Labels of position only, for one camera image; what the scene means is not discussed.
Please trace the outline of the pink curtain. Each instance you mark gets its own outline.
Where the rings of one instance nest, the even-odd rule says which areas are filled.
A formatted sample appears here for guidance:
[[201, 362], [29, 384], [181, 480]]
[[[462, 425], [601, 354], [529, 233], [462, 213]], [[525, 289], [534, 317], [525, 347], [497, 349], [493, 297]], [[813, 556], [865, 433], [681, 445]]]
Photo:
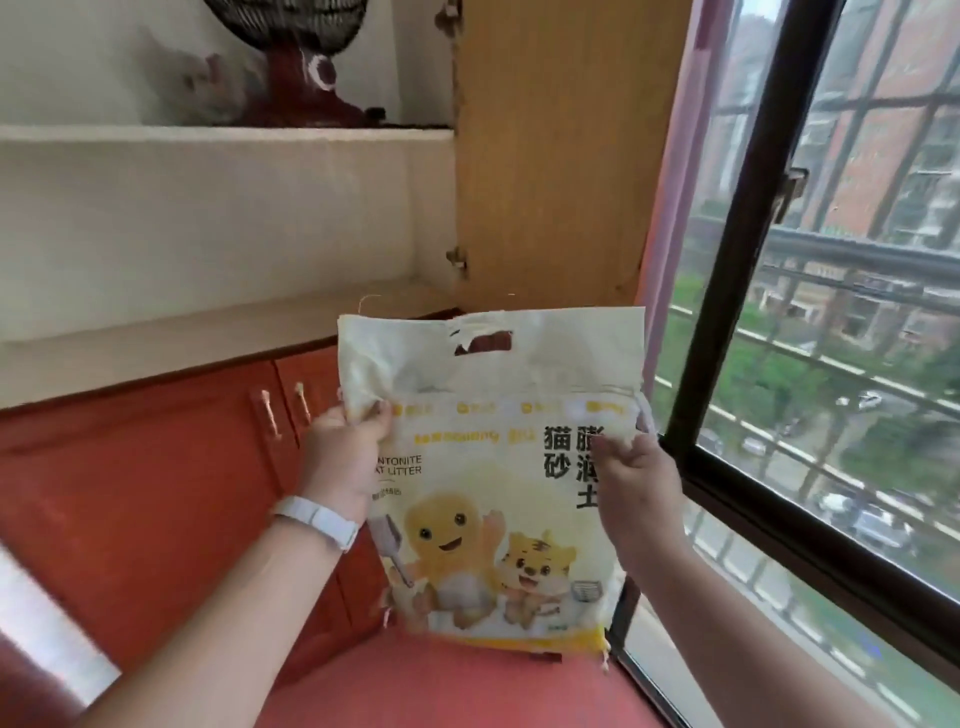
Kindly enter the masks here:
[[690, 216], [695, 177], [736, 0], [693, 0], [646, 236], [635, 302], [645, 310], [643, 390], [653, 395], [657, 359]]

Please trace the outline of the dark window frame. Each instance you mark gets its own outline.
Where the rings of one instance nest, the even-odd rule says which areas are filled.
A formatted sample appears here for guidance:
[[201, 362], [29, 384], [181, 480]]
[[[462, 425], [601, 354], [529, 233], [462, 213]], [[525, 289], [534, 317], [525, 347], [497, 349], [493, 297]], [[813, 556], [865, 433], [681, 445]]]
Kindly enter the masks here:
[[960, 0], [695, 0], [644, 390], [711, 575], [960, 728]]

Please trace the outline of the dark red table fan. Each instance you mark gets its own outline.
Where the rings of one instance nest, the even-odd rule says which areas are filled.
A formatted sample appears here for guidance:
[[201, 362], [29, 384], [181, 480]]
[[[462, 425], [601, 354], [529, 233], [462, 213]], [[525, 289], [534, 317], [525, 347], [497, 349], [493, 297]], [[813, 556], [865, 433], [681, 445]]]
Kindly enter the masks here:
[[266, 60], [266, 89], [240, 125], [254, 128], [377, 128], [381, 106], [362, 108], [337, 92], [334, 58], [354, 42], [369, 0], [202, 0], [239, 41]]

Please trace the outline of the wooden cabinet door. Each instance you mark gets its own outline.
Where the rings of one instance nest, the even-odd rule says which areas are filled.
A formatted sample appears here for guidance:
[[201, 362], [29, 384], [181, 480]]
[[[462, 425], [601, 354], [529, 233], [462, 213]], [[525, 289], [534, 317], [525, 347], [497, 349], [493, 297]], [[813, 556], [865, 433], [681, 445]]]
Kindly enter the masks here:
[[630, 306], [694, 0], [458, 6], [458, 307]]

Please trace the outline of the metal window security grille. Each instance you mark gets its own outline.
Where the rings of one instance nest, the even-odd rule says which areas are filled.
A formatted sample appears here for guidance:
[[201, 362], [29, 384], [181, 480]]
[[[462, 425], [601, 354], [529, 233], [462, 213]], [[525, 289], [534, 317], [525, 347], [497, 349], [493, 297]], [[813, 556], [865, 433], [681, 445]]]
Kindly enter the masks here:
[[822, 86], [700, 444], [960, 601], [960, 51]]

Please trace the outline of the person's left forearm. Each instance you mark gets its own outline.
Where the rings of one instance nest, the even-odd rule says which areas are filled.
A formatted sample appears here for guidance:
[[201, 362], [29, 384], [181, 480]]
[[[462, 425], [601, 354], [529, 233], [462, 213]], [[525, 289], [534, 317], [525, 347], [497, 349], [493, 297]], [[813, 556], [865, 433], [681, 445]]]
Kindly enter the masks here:
[[75, 728], [254, 728], [342, 550], [277, 518], [185, 625]]

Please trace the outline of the person's right forearm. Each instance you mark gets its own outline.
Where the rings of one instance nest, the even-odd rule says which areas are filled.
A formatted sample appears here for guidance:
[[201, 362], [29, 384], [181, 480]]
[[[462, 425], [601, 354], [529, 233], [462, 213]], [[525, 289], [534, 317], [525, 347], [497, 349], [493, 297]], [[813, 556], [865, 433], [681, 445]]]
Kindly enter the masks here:
[[682, 530], [633, 530], [617, 550], [724, 728], [897, 728], [711, 569]]

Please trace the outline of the red cabinet door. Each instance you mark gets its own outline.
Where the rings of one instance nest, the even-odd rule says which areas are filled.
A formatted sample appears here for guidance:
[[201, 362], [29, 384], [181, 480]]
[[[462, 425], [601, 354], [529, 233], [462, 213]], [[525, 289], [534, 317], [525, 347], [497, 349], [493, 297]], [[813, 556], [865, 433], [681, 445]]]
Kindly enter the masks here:
[[382, 624], [386, 574], [364, 520], [369, 509], [376, 456], [375, 418], [352, 427], [340, 394], [342, 340], [277, 359], [275, 369], [294, 435], [301, 469], [294, 493], [358, 525], [351, 547], [331, 545], [337, 564], [320, 602], [323, 637], [349, 645]]
[[0, 409], [0, 543], [126, 671], [258, 538], [299, 461], [267, 361]]

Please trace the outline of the white wristband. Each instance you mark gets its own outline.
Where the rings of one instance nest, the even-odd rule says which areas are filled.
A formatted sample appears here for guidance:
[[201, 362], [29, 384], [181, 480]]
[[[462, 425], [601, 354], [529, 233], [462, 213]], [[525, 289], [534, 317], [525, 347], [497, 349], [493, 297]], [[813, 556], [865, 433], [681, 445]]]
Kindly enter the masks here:
[[299, 523], [318, 532], [340, 552], [349, 552], [352, 549], [361, 530], [359, 523], [300, 495], [282, 498], [273, 506], [271, 515]]

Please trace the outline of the person's left hand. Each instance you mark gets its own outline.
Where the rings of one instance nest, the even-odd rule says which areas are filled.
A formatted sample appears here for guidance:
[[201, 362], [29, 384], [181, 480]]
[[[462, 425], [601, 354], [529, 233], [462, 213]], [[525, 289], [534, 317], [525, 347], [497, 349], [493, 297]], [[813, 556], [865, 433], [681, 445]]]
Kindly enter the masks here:
[[296, 493], [360, 526], [378, 489], [378, 448], [357, 442], [353, 422], [336, 405], [315, 418], [301, 443]]

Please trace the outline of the cream yellow cat litter bag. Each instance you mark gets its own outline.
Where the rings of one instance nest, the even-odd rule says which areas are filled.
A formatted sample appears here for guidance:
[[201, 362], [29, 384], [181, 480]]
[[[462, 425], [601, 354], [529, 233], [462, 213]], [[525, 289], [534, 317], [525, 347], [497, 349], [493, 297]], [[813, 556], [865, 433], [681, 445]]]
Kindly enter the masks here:
[[625, 574], [591, 446], [656, 428], [644, 334], [636, 305], [339, 318], [345, 413], [392, 407], [367, 526], [400, 625], [608, 660]]

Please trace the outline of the person's right hand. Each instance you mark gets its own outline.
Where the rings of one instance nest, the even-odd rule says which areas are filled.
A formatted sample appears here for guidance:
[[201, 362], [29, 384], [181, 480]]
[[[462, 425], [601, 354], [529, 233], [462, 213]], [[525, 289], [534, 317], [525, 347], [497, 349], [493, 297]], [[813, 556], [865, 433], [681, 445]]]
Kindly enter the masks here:
[[687, 545], [678, 468], [661, 444], [654, 462], [600, 462], [599, 436], [592, 439], [591, 455], [599, 478], [601, 522], [620, 565], [642, 580]]

